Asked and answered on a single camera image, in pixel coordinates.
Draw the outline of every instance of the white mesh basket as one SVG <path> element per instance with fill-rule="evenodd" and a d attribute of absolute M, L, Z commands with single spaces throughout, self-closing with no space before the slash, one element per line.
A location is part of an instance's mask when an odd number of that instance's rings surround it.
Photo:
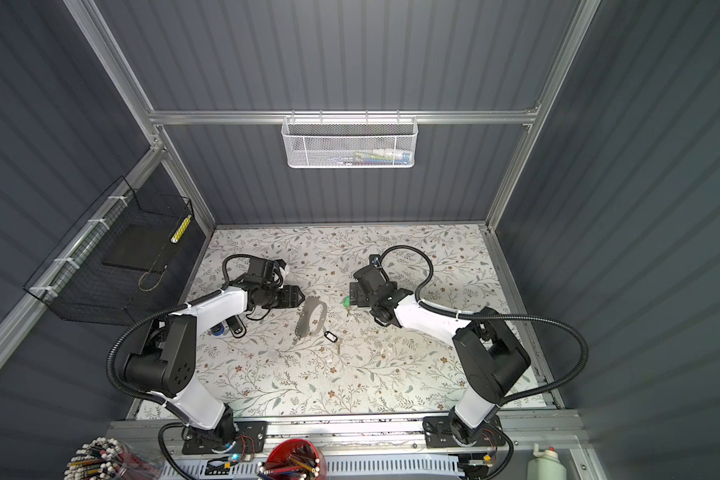
<path fill-rule="evenodd" d="M 413 167 L 416 121 L 385 124 L 308 124 L 286 118 L 282 140 L 293 168 Z"/>

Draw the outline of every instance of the yellow connector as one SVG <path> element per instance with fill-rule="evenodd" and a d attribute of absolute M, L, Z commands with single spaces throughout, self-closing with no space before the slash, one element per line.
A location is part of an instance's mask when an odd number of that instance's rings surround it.
<path fill-rule="evenodd" d="M 179 229 L 176 230 L 176 232 L 171 237 L 170 241 L 172 244 L 178 244 L 179 239 L 182 235 L 184 235 L 184 232 L 186 231 L 186 228 L 190 225 L 190 220 L 192 220 L 192 215 L 187 215 L 184 221 L 179 226 Z"/>

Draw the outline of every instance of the gray corrugated wall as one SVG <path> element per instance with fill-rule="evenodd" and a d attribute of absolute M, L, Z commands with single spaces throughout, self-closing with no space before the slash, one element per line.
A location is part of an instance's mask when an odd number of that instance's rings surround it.
<path fill-rule="evenodd" d="M 498 235 L 610 478 L 720 478 L 720 1 L 601 6 Z"/>
<path fill-rule="evenodd" d="M 277 126 L 166 127 L 219 224 L 484 220 L 520 125 L 419 129 L 412 168 L 296 169 Z"/>
<path fill-rule="evenodd" d="M 532 108 L 575 0 L 98 2 L 158 110 Z M 411 169 L 294 170 L 279 129 L 167 127 L 218 224 L 482 220 L 522 127 L 421 126 Z"/>
<path fill-rule="evenodd" d="M 61 0 L 0 2 L 0 321 L 147 148 Z M 60 478 L 79 444 L 125 415 L 104 375 L 120 330 L 40 318 L 0 370 L 0 478 Z"/>

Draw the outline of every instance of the clear container of pencils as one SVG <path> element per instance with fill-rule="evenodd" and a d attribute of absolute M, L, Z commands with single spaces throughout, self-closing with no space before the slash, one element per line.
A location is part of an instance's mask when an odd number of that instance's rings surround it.
<path fill-rule="evenodd" d="M 158 480 L 159 464 L 115 438 L 98 437 L 76 451 L 67 463 L 64 480 Z"/>
<path fill-rule="evenodd" d="M 291 438 L 259 464 L 257 475 L 263 480 L 326 480 L 326 460 L 311 442 Z"/>

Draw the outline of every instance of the leaf pattern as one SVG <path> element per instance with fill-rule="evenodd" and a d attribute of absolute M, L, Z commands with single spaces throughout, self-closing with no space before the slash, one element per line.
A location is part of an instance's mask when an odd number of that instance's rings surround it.
<path fill-rule="evenodd" d="M 476 225 L 346 226 L 217 230 L 190 290 L 190 298 L 222 282 L 224 257 L 254 254 L 288 263 L 286 283 L 328 305 L 325 328 L 295 340 L 299 310 L 273 310 L 265 321 L 246 323 L 240 340 L 225 332 L 203 335 L 197 344 L 196 373 L 209 391 L 228 402 L 238 416 L 321 415 L 336 413 L 447 410 L 461 398 L 466 379 L 456 352 L 412 330 L 374 323 L 367 309 L 343 307 L 352 274 L 368 255 L 407 244 L 430 255 L 435 274 L 422 296 L 441 305 L 480 310 L 489 305 L 508 312 L 496 273 Z M 413 252 L 398 250 L 384 262 L 389 276 L 412 290 L 427 267 Z M 230 262 L 230 276 L 247 260 Z M 319 311 L 309 326 L 314 330 Z M 510 328 L 517 333 L 514 326 Z M 511 390 L 538 386 L 528 369 Z M 507 408 L 539 408 L 541 395 Z M 171 418 L 162 407 L 144 402 L 138 418 Z"/>

